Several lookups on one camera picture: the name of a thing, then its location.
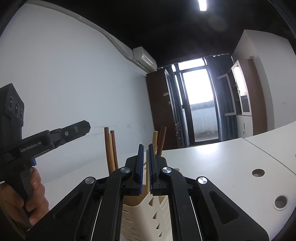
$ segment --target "white cabinet door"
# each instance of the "white cabinet door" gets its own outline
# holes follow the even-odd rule
[[[253,121],[251,116],[237,115],[238,138],[253,136]]]

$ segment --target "wall-mounted air conditioner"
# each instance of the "wall-mounted air conditioner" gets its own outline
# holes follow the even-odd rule
[[[156,71],[157,65],[155,60],[147,53],[145,49],[143,49],[143,47],[137,47],[133,49],[133,58],[150,72]]]

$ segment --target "black ceiling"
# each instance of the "black ceiling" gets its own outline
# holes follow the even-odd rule
[[[233,53],[244,29],[296,40],[268,0],[46,0],[102,27],[131,49],[143,46],[158,67],[193,58]],[[283,0],[296,7],[296,1]]]

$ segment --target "light wooden stick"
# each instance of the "light wooden stick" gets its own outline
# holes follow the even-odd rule
[[[114,164],[114,156],[113,156],[113,147],[112,147],[112,135],[109,133],[109,143],[110,143],[110,156],[111,156],[111,163],[112,163],[112,171],[115,171],[115,164]]]
[[[152,144],[153,144],[154,153],[156,153],[156,150],[157,150],[157,135],[158,135],[158,132],[153,131]]]
[[[115,143],[115,131],[110,131],[110,133],[111,133],[111,139],[112,139],[114,165],[115,165],[115,170],[117,170],[118,169],[118,160],[117,160],[116,143]]]
[[[110,175],[113,172],[112,166],[114,165],[114,162],[111,161],[111,156],[110,156],[109,127],[104,128],[104,133],[105,133],[105,147],[106,147],[107,165],[108,165],[108,172]]]
[[[149,181],[149,151],[146,150],[146,191],[150,192],[150,181]]]
[[[159,133],[159,140],[157,145],[157,152],[156,155],[161,156],[163,152],[163,144],[165,142],[165,133],[166,133],[166,127],[162,126]]]

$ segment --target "screw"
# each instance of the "screw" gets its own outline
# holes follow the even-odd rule
[[[122,168],[120,169],[120,171],[121,171],[122,173],[129,173],[129,172],[130,172],[130,168],[129,168],[129,167],[122,167]]]
[[[198,178],[198,182],[200,184],[206,184],[207,183],[207,179],[205,177],[200,177],[200,178]]]
[[[92,183],[94,183],[94,178],[93,178],[93,177],[88,177],[88,178],[86,178],[86,179],[85,179],[85,183],[86,183],[86,184],[92,184]]]
[[[172,172],[172,169],[169,168],[169,167],[164,167],[164,168],[163,168],[163,172],[164,172],[164,173],[170,173],[170,172]]]

